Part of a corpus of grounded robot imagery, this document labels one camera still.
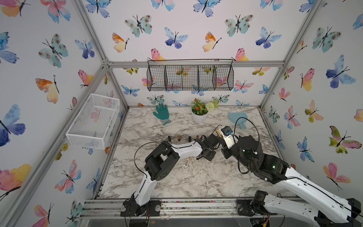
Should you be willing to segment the gold lipstick tube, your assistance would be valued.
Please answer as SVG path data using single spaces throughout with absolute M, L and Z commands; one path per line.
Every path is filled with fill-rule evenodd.
M 221 134 L 220 130 L 216 130 L 216 133 L 217 133 L 218 137 L 223 138 L 223 135 Z

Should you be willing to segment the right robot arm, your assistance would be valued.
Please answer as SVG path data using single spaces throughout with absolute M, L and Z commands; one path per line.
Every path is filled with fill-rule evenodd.
M 222 152 L 234 157 L 238 166 L 248 173 L 278 185 L 297 195 L 303 202 L 295 202 L 258 190 L 250 203 L 258 214 L 281 214 L 314 227 L 361 227 L 357 220 L 361 203 L 344 199 L 313 183 L 280 158 L 265 154 L 262 145 L 252 136 L 234 138 L 218 136 Z

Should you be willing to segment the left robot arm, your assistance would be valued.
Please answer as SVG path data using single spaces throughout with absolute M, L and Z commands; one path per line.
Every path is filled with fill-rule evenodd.
M 176 145 L 168 141 L 161 142 L 145 159 L 142 182 L 130 199 L 123 203 L 125 217 L 138 217 L 150 211 L 151 195 L 157 183 L 166 178 L 178 161 L 187 158 L 205 158 L 211 161 L 219 142 L 216 139 L 195 139 L 192 142 Z

